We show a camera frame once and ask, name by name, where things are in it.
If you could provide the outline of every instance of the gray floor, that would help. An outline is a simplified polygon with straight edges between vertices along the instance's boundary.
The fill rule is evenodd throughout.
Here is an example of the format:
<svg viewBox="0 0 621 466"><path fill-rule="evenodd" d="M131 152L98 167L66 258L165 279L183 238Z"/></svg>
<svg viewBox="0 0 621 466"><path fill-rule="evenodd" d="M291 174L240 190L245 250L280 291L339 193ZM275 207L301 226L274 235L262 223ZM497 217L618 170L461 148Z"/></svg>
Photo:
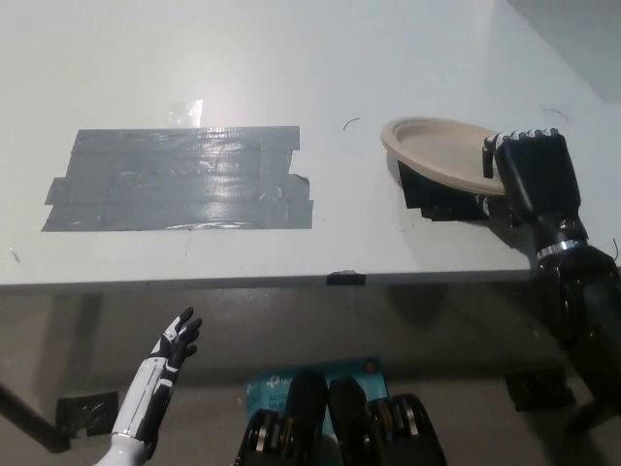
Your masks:
<svg viewBox="0 0 621 466"><path fill-rule="evenodd" d="M0 298L0 381L52 420L59 396L121 391L188 305L203 318L151 464L230 464L245 429L244 382L268 368L379 355L392 393L425 403L451 465L619 464L621 422L578 442L573 410L515 412L501 375L563 362L518 283L227 289ZM588 400L579 380L576 397ZM108 439L51 455L0 419L0 464L92 464Z"/></svg>

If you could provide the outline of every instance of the gray duct tape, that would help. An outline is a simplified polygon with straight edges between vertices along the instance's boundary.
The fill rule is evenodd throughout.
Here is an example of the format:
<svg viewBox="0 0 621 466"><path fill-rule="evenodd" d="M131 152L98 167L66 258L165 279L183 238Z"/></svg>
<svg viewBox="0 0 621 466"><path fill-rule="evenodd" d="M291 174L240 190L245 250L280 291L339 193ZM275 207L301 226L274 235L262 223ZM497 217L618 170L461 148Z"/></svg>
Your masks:
<svg viewBox="0 0 621 466"><path fill-rule="evenodd" d="M163 177L201 175L286 175L291 151L212 151L196 154L175 152L75 152L67 178L88 180L118 174Z"/></svg>
<svg viewBox="0 0 621 466"><path fill-rule="evenodd" d="M53 206L43 231L311 228L312 201Z"/></svg>
<svg viewBox="0 0 621 466"><path fill-rule="evenodd" d="M188 129L82 129L74 151L144 152L206 150L299 150L299 126Z"/></svg>
<svg viewBox="0 0 621 466"><path fill-rule="evenodd" d="M81 130L44 231L311 228L297 126Z"/></svg>
<svg viewBox="0 0 621 466"><path fill-rule="evenodd" d="M158 177L122 174L90 182L56 178L47 205L152 202L309 200L308 180L297 175Z"/></svg>

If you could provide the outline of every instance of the white and black robotic arm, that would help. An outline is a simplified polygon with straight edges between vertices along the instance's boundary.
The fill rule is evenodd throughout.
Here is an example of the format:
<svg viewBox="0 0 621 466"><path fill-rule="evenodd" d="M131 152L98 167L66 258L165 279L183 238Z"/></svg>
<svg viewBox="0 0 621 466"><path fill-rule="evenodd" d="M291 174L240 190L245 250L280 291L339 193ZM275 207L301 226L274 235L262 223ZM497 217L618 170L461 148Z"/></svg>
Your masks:
<svg viewBox="0 0 621 466"><path fill-rule="evenodd" d="M151 459L183 361L196 352L201 319L187 308L143 361L114 424L111 447L96 466L139 466Z"/></svg>

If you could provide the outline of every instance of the paper plate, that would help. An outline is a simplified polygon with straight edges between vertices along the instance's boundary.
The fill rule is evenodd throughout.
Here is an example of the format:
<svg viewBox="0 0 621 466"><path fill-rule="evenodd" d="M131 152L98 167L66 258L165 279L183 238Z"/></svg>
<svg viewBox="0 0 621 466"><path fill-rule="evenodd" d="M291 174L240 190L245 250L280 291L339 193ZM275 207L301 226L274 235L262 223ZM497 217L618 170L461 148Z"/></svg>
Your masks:
<svg viewBox="0 0 621 466"><path fill-rule="evenodd" d="M503 195L498 179L483 177L483 141L496 134L489 129L442 118L402 118L381 131L388 155L420 175L475 194Z"/></svg>

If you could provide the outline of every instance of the table surface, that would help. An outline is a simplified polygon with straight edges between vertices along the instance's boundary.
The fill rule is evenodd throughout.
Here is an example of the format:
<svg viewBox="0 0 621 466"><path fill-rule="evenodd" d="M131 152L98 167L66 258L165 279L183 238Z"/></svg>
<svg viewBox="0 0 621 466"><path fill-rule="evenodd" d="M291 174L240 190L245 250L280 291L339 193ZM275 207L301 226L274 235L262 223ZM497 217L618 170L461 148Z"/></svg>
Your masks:
<svg viewBox="0 0 621 466"><path fill-rule="evenodd" d="M560 128L592 243L614 254L621 92L605 87L621 72L620 16L578 9L575 0L14 3L0 18L0 286L325 283L343 270L367 283L525 277L527 255L485 226L405 208L379 140L405 116ZM196 99L202 126L300 126L290 172L310 179L312 229L41 232L79 129L166 127L176 103Z"/></svg>

